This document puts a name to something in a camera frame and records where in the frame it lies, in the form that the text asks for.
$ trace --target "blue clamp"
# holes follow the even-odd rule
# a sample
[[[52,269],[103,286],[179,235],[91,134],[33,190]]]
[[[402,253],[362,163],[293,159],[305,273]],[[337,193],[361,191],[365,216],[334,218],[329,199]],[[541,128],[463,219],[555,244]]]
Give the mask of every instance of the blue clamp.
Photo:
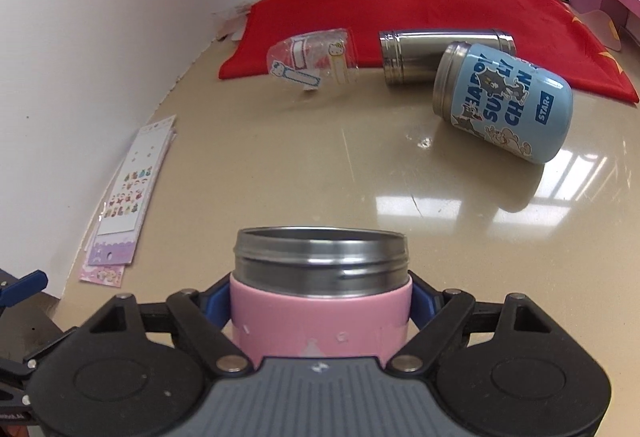
[[[0,287],[0,309],[3,307],[13,307],[17,303],[26,300],[37,292],[42,291],[49,279],[44,271],[33,271],[33,273],[23,276],[20,280]]]

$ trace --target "hello kitty sticker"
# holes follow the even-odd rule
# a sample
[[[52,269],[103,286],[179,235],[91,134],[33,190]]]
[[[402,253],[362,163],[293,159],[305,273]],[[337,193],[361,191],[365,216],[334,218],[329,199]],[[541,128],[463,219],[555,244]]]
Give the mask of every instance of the hello kitty sticker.
[[[303,85],[308,85],[310,87],[316,88],[320,86],[321,78],[302,71],[296,71],[277,60],[274,60],[273,64],[271,64],[270,72],[278,78],[286,78],[287,80],[302,83]]]
[[[348,83],[358,67],[347,30],[331,29],[299,34],[271,46],[267,68],[273,76],[312,90],[326,81]]]

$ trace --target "pink silicone sleeve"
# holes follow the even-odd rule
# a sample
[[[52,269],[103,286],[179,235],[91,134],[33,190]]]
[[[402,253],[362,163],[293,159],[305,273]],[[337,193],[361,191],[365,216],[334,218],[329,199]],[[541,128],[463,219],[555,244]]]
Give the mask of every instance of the pink silicone sleeve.
[[[404,345],[412,281],[358,298],[305,298],[265,292],[230,278],[233,340],[257,367],[265,356],[377,356]]]

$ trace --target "stainless steel thermos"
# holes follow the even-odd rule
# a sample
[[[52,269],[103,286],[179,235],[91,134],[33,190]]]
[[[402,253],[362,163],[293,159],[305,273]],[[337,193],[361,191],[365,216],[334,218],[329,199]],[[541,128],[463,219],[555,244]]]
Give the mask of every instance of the stainless steel thermos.
[[[556,156],[573,111],[564,79],[485,45],[452,43],[433,84],[433,112],[534,163]]]
[[[377,356],[406,341],[412,281],[404,235],[336,227],[238,232],[234,341],[264,356]]]
[[[432,82],[444,51],[453,42],[480,43],[516,55],[513,37],[495,29],[381,31],[379,37],[388,85]]]

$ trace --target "red cloth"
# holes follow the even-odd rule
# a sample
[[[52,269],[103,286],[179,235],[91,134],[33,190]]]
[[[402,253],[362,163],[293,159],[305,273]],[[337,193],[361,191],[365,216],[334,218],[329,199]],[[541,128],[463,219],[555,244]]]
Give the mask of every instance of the red cloth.
[[[381,30],[501,29],[513,35],[519,57],[573,88],[638,103],[616,61],[559,0],[261,0],[220,78],[266,74],[271,45],[337,27],[349,29],[361,67],[382,66]]]

